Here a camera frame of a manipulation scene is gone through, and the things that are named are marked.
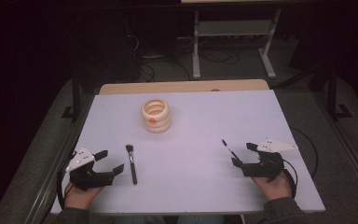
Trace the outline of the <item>black metal stand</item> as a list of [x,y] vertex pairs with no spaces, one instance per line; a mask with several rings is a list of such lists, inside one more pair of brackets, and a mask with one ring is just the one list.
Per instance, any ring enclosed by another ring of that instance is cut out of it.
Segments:
[[80,83],[77,72],[72,75],[72,105],[67,106],[62,113],[63,119],[75,122],[80,114]]
[[345,105],[337,104],[337,69],[332,64],[328,77],[327,112],[334,121],[341,118],[351,118],[351,113]]

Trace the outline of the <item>person's left hand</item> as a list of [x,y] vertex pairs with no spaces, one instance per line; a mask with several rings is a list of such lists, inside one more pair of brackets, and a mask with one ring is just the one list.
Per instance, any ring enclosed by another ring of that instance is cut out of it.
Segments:
[[89,210],[93,200],[103,188],[91,188],[82,190],[69,182],[65,188],[64,207]]

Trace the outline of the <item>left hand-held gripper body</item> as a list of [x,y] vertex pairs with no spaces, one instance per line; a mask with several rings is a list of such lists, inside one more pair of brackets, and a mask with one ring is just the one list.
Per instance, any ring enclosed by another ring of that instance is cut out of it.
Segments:
[[114,180],[112,171],[95,172],[93,170],[95,162],[94,154],[86,147],[81,147],[69,161],[65,172],[69,174],[70,181],[82,190],[111,186]]

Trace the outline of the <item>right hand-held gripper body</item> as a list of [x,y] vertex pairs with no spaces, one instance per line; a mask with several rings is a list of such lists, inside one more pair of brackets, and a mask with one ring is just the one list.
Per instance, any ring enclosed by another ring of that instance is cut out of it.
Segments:
[[285,160],[281,153],[287,150],[297,149],[296,145],[284,143],[279,140],[266,138],[257,145],[258,163],[244,163],[242,172],[248,177],[267,177],[274,180],[281,172],[284,172],[290,181],[294,182],[292,175],[284,168]]

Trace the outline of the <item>cream ribbed holder cup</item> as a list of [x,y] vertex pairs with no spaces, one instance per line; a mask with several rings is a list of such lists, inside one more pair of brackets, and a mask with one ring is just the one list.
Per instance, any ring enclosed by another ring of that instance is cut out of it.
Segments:
[[151,99],[141,108],[145,128],[151,133],[163,133],[171,125],[170,107],[162,99]]

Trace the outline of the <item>white metal desk frame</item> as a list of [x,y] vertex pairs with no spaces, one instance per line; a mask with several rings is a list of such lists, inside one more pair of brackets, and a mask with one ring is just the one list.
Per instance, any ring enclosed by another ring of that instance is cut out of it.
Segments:
[[201,21],[198,11],[194,14],[194,35],[192,53],[193,78],[200,79],[199,38],[213,36],[251,36],[261,35],[267,38],[263,48],[258,49],[260,59],[264,65],[268,78],[275,78],[276,74],[269,59],[269,48],[272,43],[282,10],[274,10],[269,20],[246,21]]

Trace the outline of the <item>person's right hand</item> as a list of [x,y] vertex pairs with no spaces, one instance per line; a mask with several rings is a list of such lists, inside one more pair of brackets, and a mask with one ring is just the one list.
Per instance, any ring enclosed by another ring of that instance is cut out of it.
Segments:
[[280,173],[270,182],[265,177],[253,177],[252,180],[269,201],[292,196],[289,179],[284,173]]

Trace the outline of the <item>large black makeup brush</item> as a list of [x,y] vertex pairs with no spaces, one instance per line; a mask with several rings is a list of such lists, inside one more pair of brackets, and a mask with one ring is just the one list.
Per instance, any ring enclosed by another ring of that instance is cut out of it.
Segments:
[[136,168],[135,168],[134,157],[133,157],[133,145],[126,145],[125,148],[129,154],[132,183],[133,185],[137,185],[138,181],[137,181],[137,174],[136,174]]

